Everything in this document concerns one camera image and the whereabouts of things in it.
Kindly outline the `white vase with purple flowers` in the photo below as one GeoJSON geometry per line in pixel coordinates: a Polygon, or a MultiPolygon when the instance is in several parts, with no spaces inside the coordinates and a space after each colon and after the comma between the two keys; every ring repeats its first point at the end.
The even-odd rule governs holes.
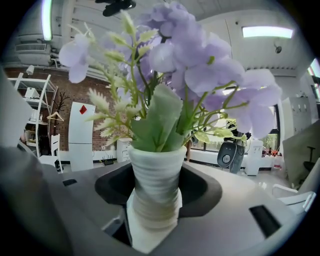
{"type": "Polygon", "coordinates": [[[90,28],[77,30],[58,59],[74,84],[89,67],[109,82],[112,102],[88,91],[98,110],[90,119],[108,144],[131,139],[133,215],[148,230],[170,231],[178,224],[186,143],[194,135],[265,137],[282,90],[270,70],[245,70],[231,46],[179,2],[158,3],[136,20],[125,10],[120,15],[121,33],[98,40],[90,28]]]}

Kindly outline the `white drawer cabinet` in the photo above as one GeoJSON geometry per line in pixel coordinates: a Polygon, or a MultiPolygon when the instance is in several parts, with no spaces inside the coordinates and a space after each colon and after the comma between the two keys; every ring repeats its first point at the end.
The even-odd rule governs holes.
{"type": "Polygon", "coordinates": [[[116,157],[117,162],[125,162],[129,161],[129,153],[128,148],[131,144],[132,139],[131,138],[119,138],[116,142],[116,157]]]}

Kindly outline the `white ladder shelf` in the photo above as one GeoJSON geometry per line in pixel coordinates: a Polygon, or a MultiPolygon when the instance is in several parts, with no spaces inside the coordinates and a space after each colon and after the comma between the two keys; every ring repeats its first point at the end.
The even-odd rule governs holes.
{"type": "Polygon", "coordinates": [[[23,76],[23,73],[20,73],[18,77],[8,80],[32,108],[25,125],[25,144],[39,158],[42,155],[40,136],[49,136],[50,122],[47,116],[52,114],[58,87],[52,83],[50,74],[45,79],[24,78],[23,76]]]}

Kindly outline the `black router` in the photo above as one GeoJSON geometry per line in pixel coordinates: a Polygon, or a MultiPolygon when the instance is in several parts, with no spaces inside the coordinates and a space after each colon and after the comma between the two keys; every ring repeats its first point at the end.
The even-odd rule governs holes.
{"type": "Polygon", "coordinates": [[[113,165],[115,162],[117,162],[117,159],[114,158],[112,155],[107,155],[106,157],[102,157],[101,160],[99,160],[99,162],[103,165],[103,166],[108,166],[108,165],[113,165]]]}

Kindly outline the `black coat rack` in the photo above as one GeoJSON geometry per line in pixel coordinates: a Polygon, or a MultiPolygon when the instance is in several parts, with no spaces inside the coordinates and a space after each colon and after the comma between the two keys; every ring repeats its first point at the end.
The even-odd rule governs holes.
{"type": "MultiPolygon", "coordinates": [[[[65,92],[60,92],[59,93],[59,101],[57,100],[53,100],[53,110],[54,112],[58,112],[60,115],[63,112],[65,106],[66,106],[66,101],[69,99],[70,97],[66,95],[65,92]]],[[[52,128],[49,128],[49,134],[52,136],[57,135],[57,126],[63,123],[62,121],[56,121],[56,120],[51,120],[50,122],[48,122],[48,126],[52,125],[52,128]]]]}

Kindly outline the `grey-beige board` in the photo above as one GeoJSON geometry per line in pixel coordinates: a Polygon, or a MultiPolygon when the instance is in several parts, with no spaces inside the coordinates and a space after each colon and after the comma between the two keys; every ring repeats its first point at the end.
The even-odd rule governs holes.
{"type": "Polygon", "coordinates": [[[289,184],[298,188],[310,173],[304,163],[315,163],[320,158],[320,119],[282,144],[289,184]]]}

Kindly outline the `rectangular ceiling light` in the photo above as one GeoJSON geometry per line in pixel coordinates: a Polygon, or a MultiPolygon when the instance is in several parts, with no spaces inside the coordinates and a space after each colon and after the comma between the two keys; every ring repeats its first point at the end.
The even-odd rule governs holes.
{"type": "Polygon", "coordinates": [[[246,26],[242,28],[244,38],[251,37],[279,37],[291,39],[294,31],[278,26],[246,26]]]}
{"type": "Polygon", "coordinates": [[[41,0],[41,27],[43,39],[51,41],[52,35],[52,0],[41,0]]]}

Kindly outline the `white slatted wooden chair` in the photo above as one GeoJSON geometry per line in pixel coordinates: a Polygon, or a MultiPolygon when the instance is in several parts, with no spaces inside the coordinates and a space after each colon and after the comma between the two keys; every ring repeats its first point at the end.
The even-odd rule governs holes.
{"type": "Polygon", "coordinates": [[[58,163],[57,171],[59,173],[63,173],[63,167],[60,156],[60,134],[51,136],[51,155],[42,155],[39,157],[39,161],[41,164],[51,165],[56,167],[56,163],[58,163]]]}

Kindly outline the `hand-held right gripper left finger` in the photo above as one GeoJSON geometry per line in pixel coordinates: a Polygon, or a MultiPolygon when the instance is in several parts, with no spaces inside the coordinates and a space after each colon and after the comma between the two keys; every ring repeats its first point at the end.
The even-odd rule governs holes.
{"type": "Polygon", "coordinates": [[[134,256],[106,232],[121,212],[95,189],[105,167],[59,174],[17,148],[1,151],[1,193],[14,222],[21,256],[134,256]]]}

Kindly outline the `white refrigerator with red diamond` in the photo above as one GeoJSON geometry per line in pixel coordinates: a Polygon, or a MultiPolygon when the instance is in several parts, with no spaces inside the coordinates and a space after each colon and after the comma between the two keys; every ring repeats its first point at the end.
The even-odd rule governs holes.
{"type": "Polygon", "coordinates": [[[91,104],[73,102],[68,124],[68,156],[71,171],[85,171],[93,165],[93,116],[96,107],[91,104]]]}

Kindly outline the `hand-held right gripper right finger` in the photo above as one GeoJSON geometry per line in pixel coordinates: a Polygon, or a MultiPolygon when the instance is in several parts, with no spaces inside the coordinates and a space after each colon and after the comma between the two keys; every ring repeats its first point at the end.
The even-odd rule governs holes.
{"type": "Polygon", "coordinates": [[[300,217],[254,181],[210,166],[188,162],[183,166],[216,179],[222,197],[206,215],[180,219],[154,249],[154,256],[271,256],[299,226],[300,217]],[[264,206],[280,224],[269,237],[250,212],[257,206],[264,206]]]}

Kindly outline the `white curved-back chair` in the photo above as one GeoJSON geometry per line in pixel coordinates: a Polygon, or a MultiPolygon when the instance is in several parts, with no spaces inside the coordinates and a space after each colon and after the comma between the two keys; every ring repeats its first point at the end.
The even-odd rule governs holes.
{"type": "Polygon", "coordinates": [[[311,208],[317,194],[313,191],[299,193],[296,189],[288,188],[279,184],[272,187],[272,195],[276,190],[291,193],[290,196],[278,197],[277,199],[289,207],[296,215],[307,213],[311,208]]]}

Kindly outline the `black office chair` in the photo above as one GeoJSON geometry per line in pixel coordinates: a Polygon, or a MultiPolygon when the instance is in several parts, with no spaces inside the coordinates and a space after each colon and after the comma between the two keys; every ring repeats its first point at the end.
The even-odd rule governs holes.
{"type": "Polygon", "coordinates": [[[314,167],[314,165],[315,165],[315,163],[312,161],[313,150],[315,150],[315,148],[312,147],[312,146],[307,146],[307,148],[310,150],[309,160],[308,161],[304,161],[303,162],[303,166],[308,172],[311,172],[313,167],[314,167]]]}

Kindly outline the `grey locker cabinet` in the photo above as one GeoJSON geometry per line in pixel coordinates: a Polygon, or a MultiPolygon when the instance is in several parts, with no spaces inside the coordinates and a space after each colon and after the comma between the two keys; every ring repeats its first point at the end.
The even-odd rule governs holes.
{"type": "Polygon", "coordinates": [[[293,134],[303,131],[312,124],[310,103],[307,97],[289,97],[293,134]]]}

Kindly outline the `wooden clothes hanger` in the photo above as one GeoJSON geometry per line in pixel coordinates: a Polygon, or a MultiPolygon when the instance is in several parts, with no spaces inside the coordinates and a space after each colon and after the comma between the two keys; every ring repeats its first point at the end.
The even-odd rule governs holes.
{"type": "Polygon", "coordinates": [[[60,122],[65,121],[63,119],[63,117],[57,111],[55,111],[53,114],[47,116],[47,121],[50,122],[51,120],[60,121],[60,122]]]}

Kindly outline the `black-framed window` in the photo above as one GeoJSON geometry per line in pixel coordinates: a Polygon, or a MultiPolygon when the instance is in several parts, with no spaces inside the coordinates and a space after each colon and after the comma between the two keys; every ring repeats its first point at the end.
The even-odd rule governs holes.
{"type": "MultiPolygon", "coordinates": [[[[270,107],[273,117],[274,123],[273,128],[269,132],[267,136],[261,138],[260,141],[263,142],[264,150],[278,150],[280,148],[280,114],[278,105],[270,107]]],[[[192,150],[198,151],[209,151],[209,152],[218,152],[224,140],[222,138],[212,137],[210,142],[199,141],[197,138],[193,137],[191,139],[190,148],[192,150]]]]}

